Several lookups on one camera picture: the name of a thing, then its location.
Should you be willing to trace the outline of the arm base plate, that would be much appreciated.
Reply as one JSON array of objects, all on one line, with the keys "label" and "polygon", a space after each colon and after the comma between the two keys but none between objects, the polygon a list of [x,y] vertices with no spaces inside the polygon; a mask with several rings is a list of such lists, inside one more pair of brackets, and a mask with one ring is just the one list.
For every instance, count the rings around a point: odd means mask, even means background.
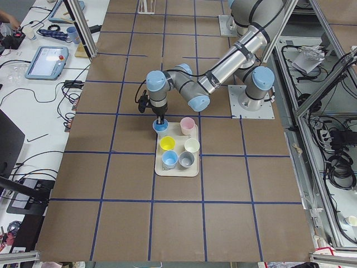
[{"label": "arm base plate", "polygon": [[245,85],[228,85],[231,117],[235,119],[275,119],[273,100],[269,91],[264,99],[252,100],[246,96]]},{"label": "arm base plate", "polygon": [[257,29],[249,24],[248,17],[248,15],[219,15],[220,35],[240,38],[248,31],[255,33]]}]

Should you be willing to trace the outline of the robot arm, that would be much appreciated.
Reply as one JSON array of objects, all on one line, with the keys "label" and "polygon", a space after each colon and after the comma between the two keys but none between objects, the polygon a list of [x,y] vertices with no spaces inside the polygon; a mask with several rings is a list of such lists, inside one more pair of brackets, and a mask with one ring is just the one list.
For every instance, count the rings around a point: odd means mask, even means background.
[{"label": "robot arm", "polygon": [[195,112],[210,104],[210,95],[231,75],[243,72],[255,64],[255,53],[267,46],[283,26],[287,1],[229,1],[231,17],[240,38],[209,70],[197,76],[187,64],[165,71],[150,71],[144,85],[146,90],[136,99],[138,110],[150,108],[163,124],[167,112],[167,92],[176,89]]}]

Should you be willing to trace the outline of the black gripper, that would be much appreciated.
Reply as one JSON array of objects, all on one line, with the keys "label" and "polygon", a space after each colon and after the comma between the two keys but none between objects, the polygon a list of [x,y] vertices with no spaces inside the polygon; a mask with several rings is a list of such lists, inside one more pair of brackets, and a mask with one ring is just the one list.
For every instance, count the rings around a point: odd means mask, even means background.
[{"label": "black gripper", "polygon": [[164,104],[163,106],[160,107],[155,107],[153,104],[151,105],[151,109],[154,112],[154,114],[157,116],[157,124],[161,125],[162,120],[165,119],[165,114],[167,112],[168,106],[167,104]]}]

